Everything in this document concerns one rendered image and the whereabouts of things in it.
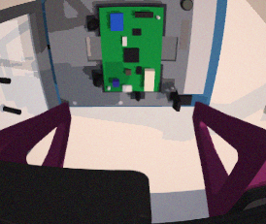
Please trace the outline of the green circuit board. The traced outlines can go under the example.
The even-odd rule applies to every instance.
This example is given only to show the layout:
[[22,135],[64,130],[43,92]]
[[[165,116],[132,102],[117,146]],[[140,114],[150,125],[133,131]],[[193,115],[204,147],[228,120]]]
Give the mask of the green circuit board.
[[163,13],[161,7],[99,8],[105,91],[159,91]]

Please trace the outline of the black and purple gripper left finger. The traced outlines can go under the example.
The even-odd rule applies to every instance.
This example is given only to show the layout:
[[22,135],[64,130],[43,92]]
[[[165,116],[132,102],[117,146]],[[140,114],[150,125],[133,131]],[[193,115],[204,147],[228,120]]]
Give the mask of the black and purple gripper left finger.
[[63,168],[72,116],[68,103],[0,130],[0,160],[28,164],[27,152],[56,128],[42,166]]

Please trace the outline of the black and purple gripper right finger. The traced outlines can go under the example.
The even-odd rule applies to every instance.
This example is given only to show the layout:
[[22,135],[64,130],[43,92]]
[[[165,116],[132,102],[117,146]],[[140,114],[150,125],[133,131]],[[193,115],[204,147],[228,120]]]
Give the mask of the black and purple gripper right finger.
[[[246,191],[266,185],[266,129],[201,102],[195,102],[192,121],[209,217],[224,215]],[[230,175],[216,152],[208,127],[238,152]]]

